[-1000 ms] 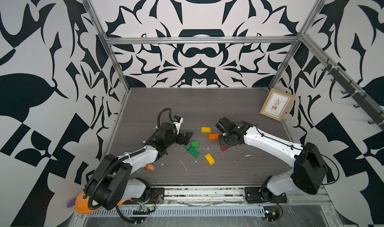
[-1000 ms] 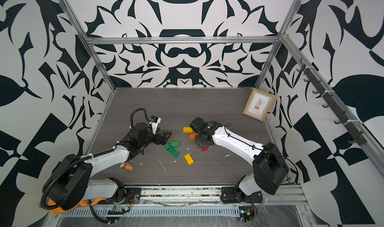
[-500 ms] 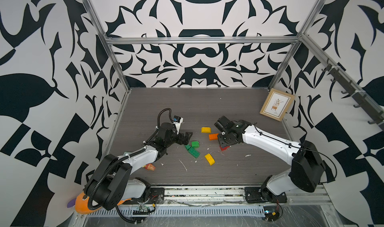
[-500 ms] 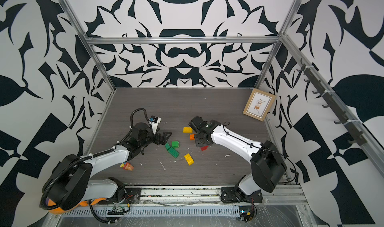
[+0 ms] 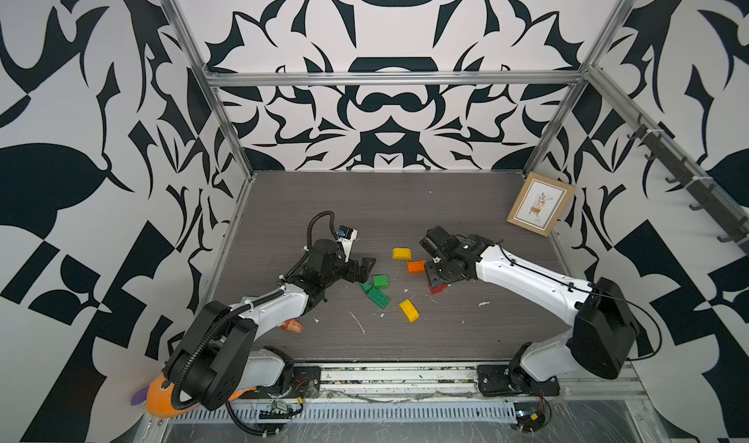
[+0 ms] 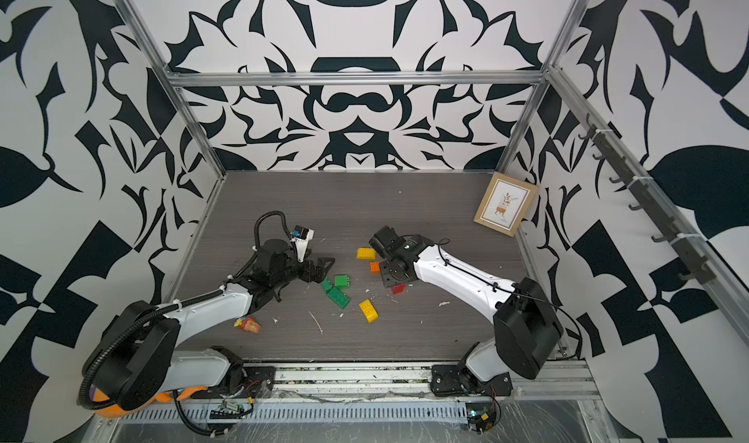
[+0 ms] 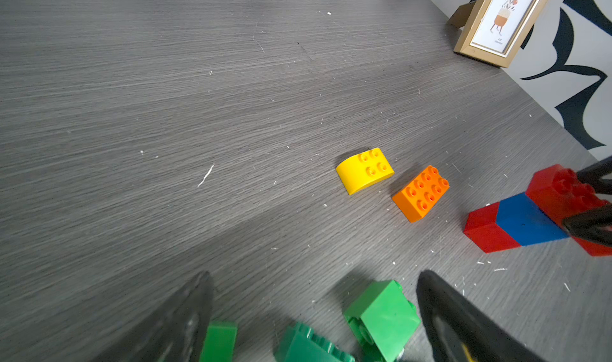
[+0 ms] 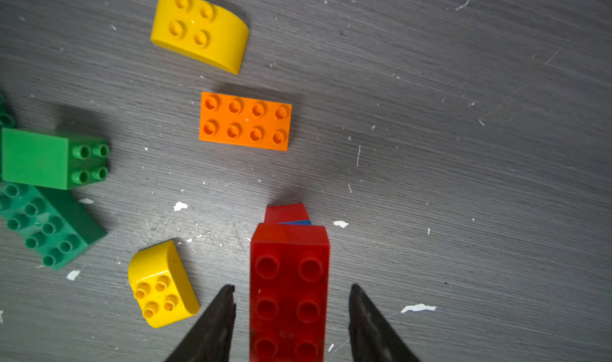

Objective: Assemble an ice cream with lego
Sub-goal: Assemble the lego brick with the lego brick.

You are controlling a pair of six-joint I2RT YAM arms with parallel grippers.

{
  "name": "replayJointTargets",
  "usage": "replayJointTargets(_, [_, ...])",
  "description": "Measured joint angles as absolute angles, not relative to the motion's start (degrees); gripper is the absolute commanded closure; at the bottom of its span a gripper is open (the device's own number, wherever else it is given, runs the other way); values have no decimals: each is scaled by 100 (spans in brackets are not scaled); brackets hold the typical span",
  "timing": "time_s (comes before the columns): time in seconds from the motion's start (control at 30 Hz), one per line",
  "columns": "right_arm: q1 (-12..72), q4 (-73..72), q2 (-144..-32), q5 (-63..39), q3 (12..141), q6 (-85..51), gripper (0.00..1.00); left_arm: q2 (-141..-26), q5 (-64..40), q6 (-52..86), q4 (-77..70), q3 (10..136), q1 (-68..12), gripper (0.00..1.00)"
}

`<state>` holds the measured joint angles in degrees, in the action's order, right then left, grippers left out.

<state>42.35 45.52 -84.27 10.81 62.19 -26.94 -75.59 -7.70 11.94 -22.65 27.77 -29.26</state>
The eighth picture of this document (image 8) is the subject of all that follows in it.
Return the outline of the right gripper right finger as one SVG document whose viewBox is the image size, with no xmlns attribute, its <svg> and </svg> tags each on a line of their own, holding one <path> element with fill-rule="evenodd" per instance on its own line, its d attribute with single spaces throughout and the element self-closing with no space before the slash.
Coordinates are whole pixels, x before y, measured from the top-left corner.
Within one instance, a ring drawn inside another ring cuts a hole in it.
<svg viewBox="0 0 612 362">
<path fill-rule="evenodd" d="M 354 361 L 420 361 L 356 283 L 352 285 L 349 296 L 349 315 L 348 330 Z"/>
</svg>

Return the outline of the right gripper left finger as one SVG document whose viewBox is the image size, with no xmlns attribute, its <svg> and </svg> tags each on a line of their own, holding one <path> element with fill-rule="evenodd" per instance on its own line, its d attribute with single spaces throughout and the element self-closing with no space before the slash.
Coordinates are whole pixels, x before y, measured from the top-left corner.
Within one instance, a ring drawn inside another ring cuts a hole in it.
<svg viewBox="0 0 612 362">
<path fill-rule="evenodd" d="M 235 286 L 224 285 L 166 362 L 227 362 L 230 358 L 236 304 Z"/>
</svg>

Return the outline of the red long lego brick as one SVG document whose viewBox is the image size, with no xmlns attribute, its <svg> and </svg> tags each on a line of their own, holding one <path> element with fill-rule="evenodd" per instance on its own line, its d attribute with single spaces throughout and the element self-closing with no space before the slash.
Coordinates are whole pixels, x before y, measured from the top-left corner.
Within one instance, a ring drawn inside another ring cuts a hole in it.
<svg viewBox="0 0 612 362">
<path fill-rule="evenodd" d="M 322 361 L 330 242 L 322 226 L 258 225 L 250 244 L 250 360 Z"/>
</svg>

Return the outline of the red square lego brick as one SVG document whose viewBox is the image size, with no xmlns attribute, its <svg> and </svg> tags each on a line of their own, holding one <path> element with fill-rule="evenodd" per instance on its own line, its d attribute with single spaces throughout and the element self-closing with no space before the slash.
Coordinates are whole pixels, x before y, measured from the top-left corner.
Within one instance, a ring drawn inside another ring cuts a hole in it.
<svg viewBox="0 0 612 362">
<path fill-rule="evenodd" d="M 264 223 L 266 224 L 278 224 L 297 220 L 310 220 L 304 204 L 269 206 L 266 208 L 264 218 Z"/>
</svg>

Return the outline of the blue square lego brick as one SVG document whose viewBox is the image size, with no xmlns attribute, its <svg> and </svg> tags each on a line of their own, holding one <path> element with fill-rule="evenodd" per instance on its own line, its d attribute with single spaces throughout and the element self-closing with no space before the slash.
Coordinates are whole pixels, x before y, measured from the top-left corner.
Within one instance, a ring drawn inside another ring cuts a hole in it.
<svg viewBox="0 0 612 362">
<path fill-rule="evenodd" d="M 278 224 L 279 225 L 312 226 L 312 222 L 310 220 L 297 220 L 297 221 L 282 222 Z"/>
</svg>

